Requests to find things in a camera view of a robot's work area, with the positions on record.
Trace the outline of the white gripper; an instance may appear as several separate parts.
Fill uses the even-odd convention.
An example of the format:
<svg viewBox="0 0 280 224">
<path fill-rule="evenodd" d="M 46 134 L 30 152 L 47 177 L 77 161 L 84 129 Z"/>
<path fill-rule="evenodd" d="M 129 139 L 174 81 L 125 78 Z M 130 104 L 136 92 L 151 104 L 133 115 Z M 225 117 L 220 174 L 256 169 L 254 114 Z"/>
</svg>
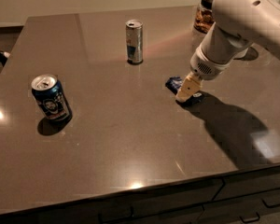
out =
<svg viewBox="0 0 280 224">
<path fill-rule="evenodd" d="M 230 66 L 210 61 L 203 53 L 202 46 L 196 48 L 190 59 L 190 73 L 184 78 L 175 96 L 180 103 L 185 103 L 202 87 L 203 80 L 213 80 Z"/>
</svg>

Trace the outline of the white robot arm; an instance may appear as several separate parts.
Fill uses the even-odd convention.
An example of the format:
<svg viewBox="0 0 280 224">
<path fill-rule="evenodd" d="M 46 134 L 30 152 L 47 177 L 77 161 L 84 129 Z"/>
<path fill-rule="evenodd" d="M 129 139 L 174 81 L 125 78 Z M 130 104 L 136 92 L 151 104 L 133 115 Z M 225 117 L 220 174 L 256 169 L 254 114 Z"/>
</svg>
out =
<svg viewBox="0 0 280 224">
<path fill-rule="evenodd" d="M 280 0 L 213 0 L 212 15 L 214 24 L 196 48 L 190 72 L 177 90 L 180 103 L 254 43 L 280 60 Z"/>
</svg>

